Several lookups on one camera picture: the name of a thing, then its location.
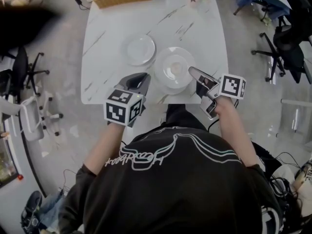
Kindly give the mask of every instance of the white cube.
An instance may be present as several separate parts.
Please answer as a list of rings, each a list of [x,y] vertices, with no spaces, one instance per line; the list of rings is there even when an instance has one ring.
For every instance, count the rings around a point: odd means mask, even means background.
[[[246,80],[243,77],[222,74],[219,95],[243,99],[246,90]]]
[[[104,101],[104,118],[128,126],[142,112],[144,95],[121,89],[110,89]]]

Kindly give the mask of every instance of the person's right arm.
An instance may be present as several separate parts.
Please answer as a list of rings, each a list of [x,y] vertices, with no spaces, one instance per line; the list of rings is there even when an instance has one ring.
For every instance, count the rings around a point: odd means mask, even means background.
[[[219,115],[222,138],[233,147],[245,166],[256,165],[257,155],[254,147],[231,99],[220,96],[216,102],[215,112]]]

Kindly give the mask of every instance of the black blurry object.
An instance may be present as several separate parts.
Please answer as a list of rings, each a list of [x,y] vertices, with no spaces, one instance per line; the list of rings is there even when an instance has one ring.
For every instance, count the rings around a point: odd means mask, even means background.
[[[38,6],[0,6],[0,55],[33,42],[59,14]]]

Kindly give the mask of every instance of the white cloth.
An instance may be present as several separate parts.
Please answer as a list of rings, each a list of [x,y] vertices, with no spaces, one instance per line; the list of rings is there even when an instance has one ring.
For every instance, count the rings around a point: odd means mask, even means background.
[[[274,177],[282,177],[285,178],[290,184],[292,184],[295,179],[294,175],[288,165],[280,166],[274,173]],[[305,181],[298,192],[298,201],[299,205],[302,205],[301,215],[303,217],[309,216],[312,214],[312,185],[309,181]]]

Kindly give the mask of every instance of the black pants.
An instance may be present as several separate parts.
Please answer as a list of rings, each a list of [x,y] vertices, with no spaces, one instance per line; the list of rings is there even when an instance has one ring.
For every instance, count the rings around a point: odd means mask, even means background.
[[[255,153],[259,156],[259,158],[263,161],[265,166],[265,177],[270,179],[272,174],[279,168],[282,164],[276,158],[274,158],[267,150],[258,144],[252,142],[253,147],[255,149]]]
[[[194,115],[186,110],[185,104],[168,104],[166,122],[162,123],[159,127],[156,127],[145,134],[136,136],[132,142],[139,141],[147,134],[154,132],[158,129],[174,126],[196,128],[204,131],[207,130],[205,126],[200,123],[200,121]]]

